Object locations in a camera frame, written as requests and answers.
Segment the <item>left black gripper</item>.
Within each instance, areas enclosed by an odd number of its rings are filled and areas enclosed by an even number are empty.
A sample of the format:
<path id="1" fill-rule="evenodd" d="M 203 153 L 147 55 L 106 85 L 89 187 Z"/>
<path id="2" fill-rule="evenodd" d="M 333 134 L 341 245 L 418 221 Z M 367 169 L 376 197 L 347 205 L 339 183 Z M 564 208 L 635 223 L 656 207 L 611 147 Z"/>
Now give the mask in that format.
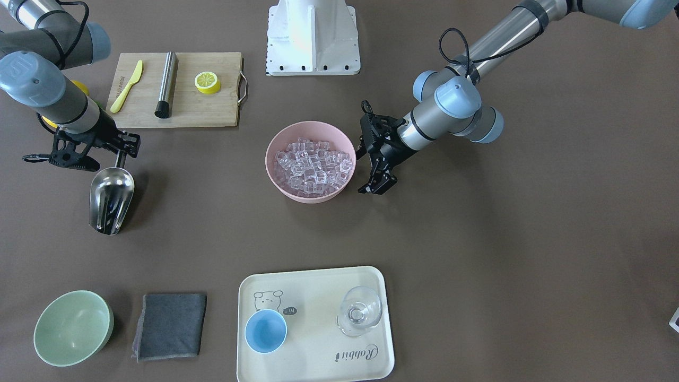
<path id="1" fill-rule="evenodd" d="M 356 157 L 369 154 L 371 165 L 381 171 L 371 175 L 358 192 L 384 194 L 397 183 L 397 177 L 386 170 L 405 162 L 416 150 L 405 145 L 398 133 L 398 128 L 407 124 L 404 118 L 374 114 L 368 101 L 362 101 L 361 108 L 364 116 L 360 120 L 362 135 Z"/>

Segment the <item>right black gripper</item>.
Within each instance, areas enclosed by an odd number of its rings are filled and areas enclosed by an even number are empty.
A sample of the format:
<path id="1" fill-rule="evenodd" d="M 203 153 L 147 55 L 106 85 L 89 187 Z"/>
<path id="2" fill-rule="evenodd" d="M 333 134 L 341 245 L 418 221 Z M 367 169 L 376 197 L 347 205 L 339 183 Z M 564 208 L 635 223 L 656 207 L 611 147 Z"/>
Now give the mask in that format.
<path id="1" fill-rule="evenodd" d="M 53 150 L 49 154 L 28 154 L 22 159 L 29 163 L 49 162 L 54 166 L 82 171 L 99 171 L 100 164 L 88 155 L 93 147 L 119 154 L 124 152 L 135 158 L 141 137 L 116 128 L 95 126 L 88 132 L 71 134 L 57 128 L 54 132 Z"/>

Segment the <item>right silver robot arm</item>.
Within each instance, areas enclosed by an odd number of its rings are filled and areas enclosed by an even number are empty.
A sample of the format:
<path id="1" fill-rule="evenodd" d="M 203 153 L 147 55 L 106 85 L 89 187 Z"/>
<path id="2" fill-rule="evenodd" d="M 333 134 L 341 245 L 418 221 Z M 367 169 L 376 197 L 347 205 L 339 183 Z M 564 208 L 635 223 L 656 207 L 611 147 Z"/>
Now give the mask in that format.
<path id="1" fill-rule="evenodd" d="M 25 27 L 2 32 L 1 86 L 15 101 L 30 107 L 39 122 L 56 124 L 49 154 L 25 155 L 26 162 L 98 171 L 89 156 L 93 147 L 137 157 L 139 135 L 117 128 L 114 119 L 63 73 L 66 68 L 99 62 L 111 53 L 111 41 L 89 22 L 83 1 L 2 1 Z"/>

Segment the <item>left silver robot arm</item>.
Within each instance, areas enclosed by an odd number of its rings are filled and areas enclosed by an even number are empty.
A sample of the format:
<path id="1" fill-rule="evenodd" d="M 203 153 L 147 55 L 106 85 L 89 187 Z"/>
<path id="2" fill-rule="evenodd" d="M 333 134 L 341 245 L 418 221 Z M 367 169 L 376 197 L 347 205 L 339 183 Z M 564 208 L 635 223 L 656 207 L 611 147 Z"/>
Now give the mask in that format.
<path id="1" fill-rule="evenodd" d="M 581 12 L 622 27 L 645 29 L 657 24 L 677 1 L 523 1 L 465 52 L 448 58 L 439 72 L 420 73 L 414 81 L 417 106 L 402 118 L 378 115 L 363 101 L 356 157 L 370 157 L 371 174 L 359 193 L 383 194 L 397 183 L 393 167 L 444 134 L 475 143 L 496 140 L 504 128 L 502 114 L 482 102 L 477 84 L 509 54 L 532 42 L 555 20 Z"/>

